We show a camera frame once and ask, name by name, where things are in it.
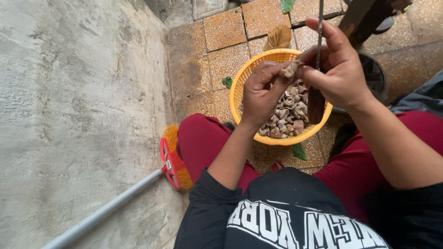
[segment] gray metal pole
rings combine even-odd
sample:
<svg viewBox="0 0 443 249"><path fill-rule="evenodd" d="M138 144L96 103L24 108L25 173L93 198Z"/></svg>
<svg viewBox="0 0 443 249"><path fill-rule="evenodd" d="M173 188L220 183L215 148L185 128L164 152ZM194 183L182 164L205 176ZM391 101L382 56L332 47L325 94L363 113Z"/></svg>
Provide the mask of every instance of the gray metal pole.
<svg viewBox="0 0 443 249"><path fill-rule="evenodd" d="M161 173L161 169L157 169L156 171L152 172L150 175L143 178L141 181L127 189L125 192L121 193L114 200L108 202L78 224L66 230L66 232L62 233L60 236L49 242L41 249L60 249L71 243L74 239L83 234L86 230L96 225L101 218L113 211L121 203L129 199L134 193L146 186L146 184L152 181L155 177L159 176Z"/></svg>

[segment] hand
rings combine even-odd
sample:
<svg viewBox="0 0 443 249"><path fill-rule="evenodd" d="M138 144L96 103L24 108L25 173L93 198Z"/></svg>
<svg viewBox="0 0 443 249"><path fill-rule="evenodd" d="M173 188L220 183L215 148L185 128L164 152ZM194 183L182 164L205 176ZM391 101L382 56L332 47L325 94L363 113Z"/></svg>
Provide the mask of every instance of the hand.
<svg viewBox="0 0 443 249"><path fill-rule="evenodd" d="M318 18L307 18L306 26L318 30ZM317 46L313 46L298 56L306 66L299 67L297 77L322 92L333 105L344 109L357 108L375 99L368 89L358 53L349 43L343 32L334 25L323 21L322 36L327 46L322 46L320 68L314 67L317 58Z"/></svg>
<svg viewBox="0 0 443 249"><path fill-rule="evenodd" d="M262 61L256 66L243 86L243 116L240 124L246 124L256 132L272 117L281 95L295 81L295 77L278 76L280 69L288 65L288 62Z"/></svg>

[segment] green leaf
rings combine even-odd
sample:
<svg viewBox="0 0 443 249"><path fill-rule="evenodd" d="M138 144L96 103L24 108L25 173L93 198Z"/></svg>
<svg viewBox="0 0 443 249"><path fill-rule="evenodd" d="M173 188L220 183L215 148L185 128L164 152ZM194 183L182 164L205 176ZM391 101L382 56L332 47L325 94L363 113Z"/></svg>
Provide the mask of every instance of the green leaf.
<svg viewBox="0 0 443 249"><path fill-rule="evenodd" d="M227 89L231 89L232 79L231 76L221 79L222 84L226 86Z"/></svg>
<svg viewBox="0 0 443 249"><path fill-rule="evenodd" d="M298 143L298 144L294 144L292 146L292 154L296 157L296 158L300 158L303 161L306 161L306 153L303 150L302 144Z"/></svg>
<svg viewBox="0 0 443 249"><path fill-rule="evenodd" d="M288 14L294 7L295 0L281 0L280 8L283 14Z"/></svg>

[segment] concrete wall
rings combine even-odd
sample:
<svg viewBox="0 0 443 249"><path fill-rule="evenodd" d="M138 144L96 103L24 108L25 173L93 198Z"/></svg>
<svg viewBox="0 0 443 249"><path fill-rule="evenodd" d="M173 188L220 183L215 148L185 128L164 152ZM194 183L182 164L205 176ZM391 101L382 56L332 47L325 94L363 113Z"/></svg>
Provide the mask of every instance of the concrete wall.
<svg viewBox="0 0 443 249"><path fill-rule="evenodd" d="M0 248L40 248L158 167L166 31L143 1L0 1ZM72 248L170 248L182 201L161 177Z"/></svg>

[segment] yellow plastic basket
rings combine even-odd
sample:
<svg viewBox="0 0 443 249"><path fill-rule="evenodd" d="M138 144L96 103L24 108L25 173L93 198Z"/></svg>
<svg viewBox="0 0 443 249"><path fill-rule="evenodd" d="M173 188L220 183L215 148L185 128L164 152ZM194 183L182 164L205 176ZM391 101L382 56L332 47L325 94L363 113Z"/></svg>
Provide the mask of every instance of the yellow plastic basket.
<svg viewBox="0 0 443 249"><path fill-rule="evenodd" d="M251 75L254 68L258 64L260 64L260 62L263 60L283 63L294 60L301 53L302 53L301 51L294 49L287 49L287 48L273 49L252 57L252 59L250 59L248 62L246 62L246 64L244 64L241 67L241 69L235 75L235 78L232 82L231 91L229 93L229 105L231 107L231 112L232 115L234 116L234 120L235 122L237 122L237 124L240 122L241 119L238 106L241 105L241 100L243 99L243 85ZM323 119L320 122L320 124L315 124L315 125L311 124L307 126L303 130L303 132L300 133L298 136L284 138L284 139L275 139L267 136L260 136L257 133L254 136L254 140L269 145L276 145L276 144L292 145L299 143L303 140L308 139L310 136L314 135L317 131L319 131L319 129L328 120L331 110L332 110L332 105L326 101L325 112L323 114Z"/></svg>

